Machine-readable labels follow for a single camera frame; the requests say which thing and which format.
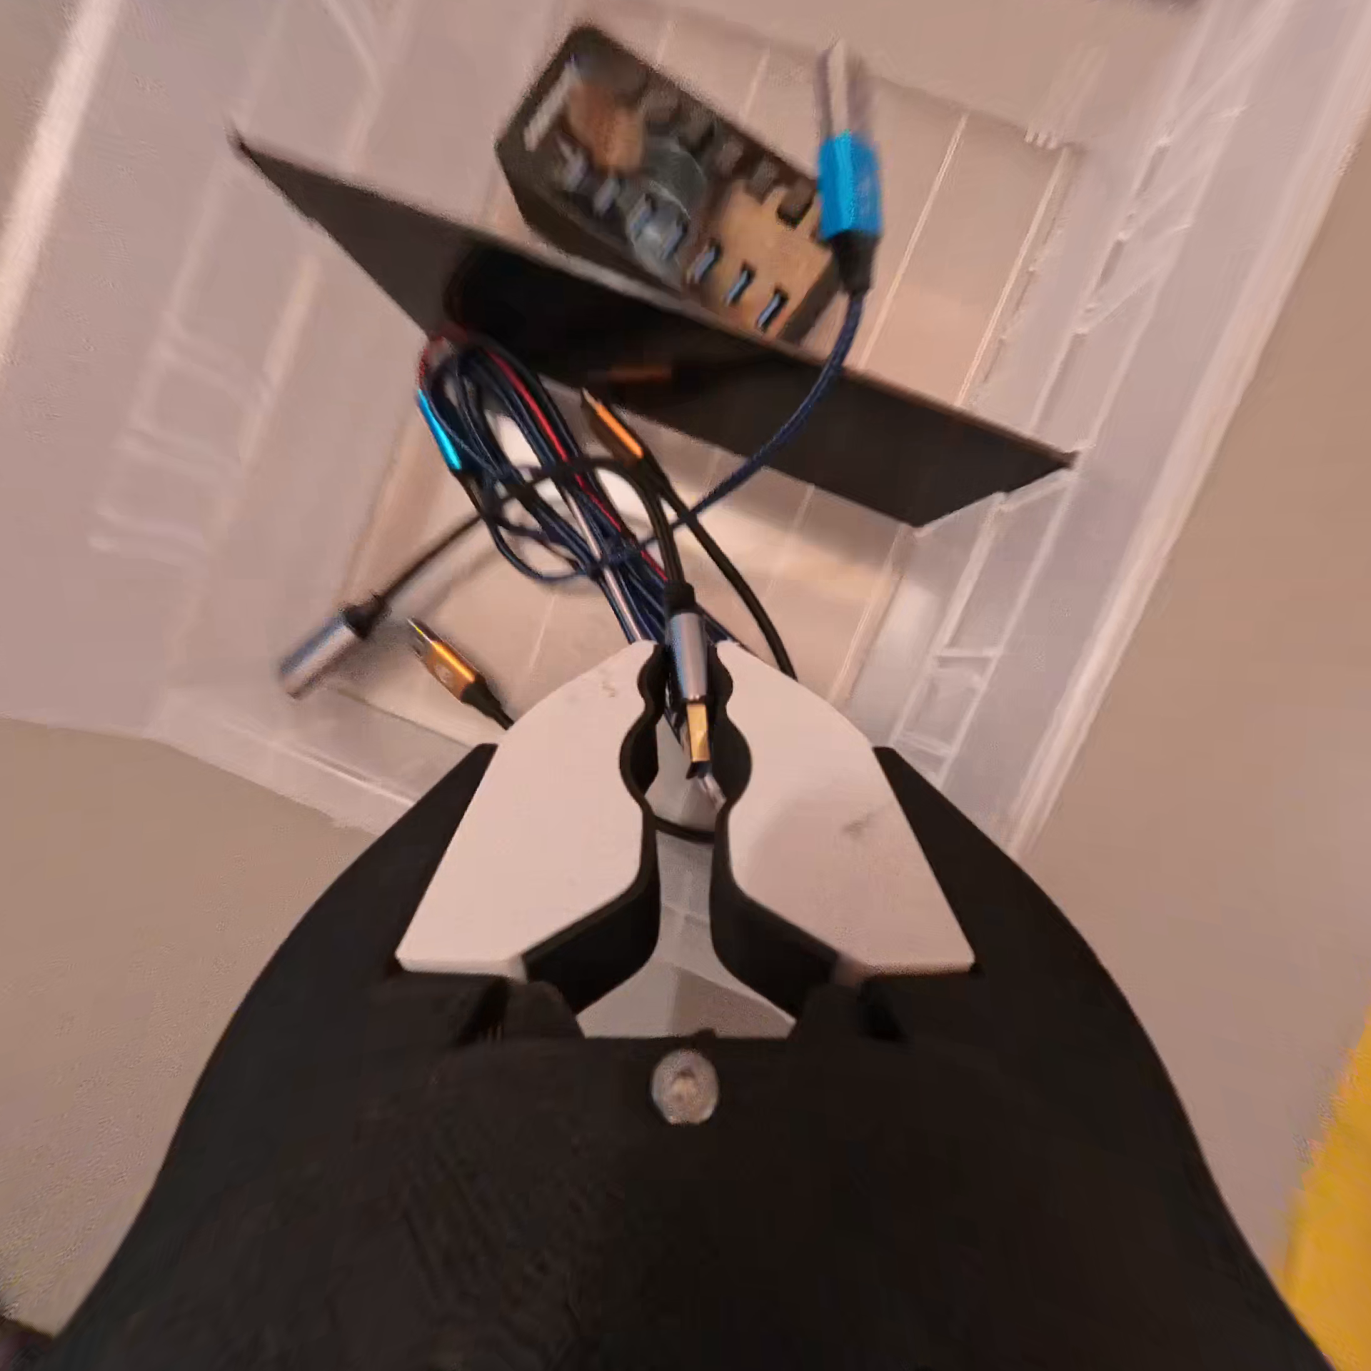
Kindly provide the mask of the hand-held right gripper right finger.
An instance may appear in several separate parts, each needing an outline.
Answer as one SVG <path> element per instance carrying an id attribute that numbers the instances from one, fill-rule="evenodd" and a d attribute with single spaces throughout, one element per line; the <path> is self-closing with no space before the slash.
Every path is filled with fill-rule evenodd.
<path id="1" fill-rule="evenodd" d="M 724 871 L 842 974 L 961 974 L 974 951 L 866 734 L 745 647 L 716 649 Z"/>

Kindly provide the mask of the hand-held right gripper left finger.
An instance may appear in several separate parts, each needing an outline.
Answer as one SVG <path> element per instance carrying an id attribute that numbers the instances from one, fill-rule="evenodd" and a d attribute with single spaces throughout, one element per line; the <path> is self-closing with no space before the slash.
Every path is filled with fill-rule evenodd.
<path id="1" fill-rule="evenodd" d="M 532 979 L 560 934 L 648 888 L 661 668 L 633 641 L 515 721 L 399 940 L 405 970 Z"/>

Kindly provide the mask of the clear plastic bin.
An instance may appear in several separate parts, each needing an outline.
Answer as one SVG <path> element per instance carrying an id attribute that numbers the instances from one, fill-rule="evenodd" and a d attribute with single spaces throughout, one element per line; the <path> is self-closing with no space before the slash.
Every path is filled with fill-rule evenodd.
<path id="1" fill-rule="evenodd" d="M 418 328 L 230 134 L 532 245 L 496 133 L 579 19 L 798 161 L 815 55 L 879 74 L 853 364 L 1075 469 L 919 531 L 766 472 L 710 524 L 807 683 L 1022 845 L 1271 332 L 1368 3 L 4 3 L 4 715 L 374 828 L 471 734 L 412 664 L 274 683 L 464 499 Z"/>

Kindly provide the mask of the black USB hub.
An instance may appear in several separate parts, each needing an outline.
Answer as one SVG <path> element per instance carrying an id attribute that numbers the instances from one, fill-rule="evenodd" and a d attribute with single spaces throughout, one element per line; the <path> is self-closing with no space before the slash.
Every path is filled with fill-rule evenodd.
<path id="1" fill-rule="evenodd" d="M 496 157 L 557 248 L 802 343 L 840 294 L 815 176 L 581 22 L 509 117 Z"/>

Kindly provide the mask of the black board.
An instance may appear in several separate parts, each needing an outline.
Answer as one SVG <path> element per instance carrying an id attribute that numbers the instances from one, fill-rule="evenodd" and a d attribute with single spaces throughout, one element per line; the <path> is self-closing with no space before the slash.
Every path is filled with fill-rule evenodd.
<path id="1" fill-rule="evenodd" d="M 240 133 L 230 144 L 424 334 L 485 336 L 543 379 L 684 436 L 750 455 L 821 376 L 807 353 L 616 273 L 551 260 Z M 1037 438 L 853 370 L 766 463 L 908 526 L 1071 471 L 1067 453 Z"/>

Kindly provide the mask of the yellow object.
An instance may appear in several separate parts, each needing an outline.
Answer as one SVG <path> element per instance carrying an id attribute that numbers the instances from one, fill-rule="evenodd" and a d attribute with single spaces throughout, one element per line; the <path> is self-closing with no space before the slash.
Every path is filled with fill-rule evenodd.
<path id="1" fill-rule="evenodd" d="M 1328 1361 L 1369 1367 L 1369 1027 L 1301 1181 L 1282 1291 Z"/>

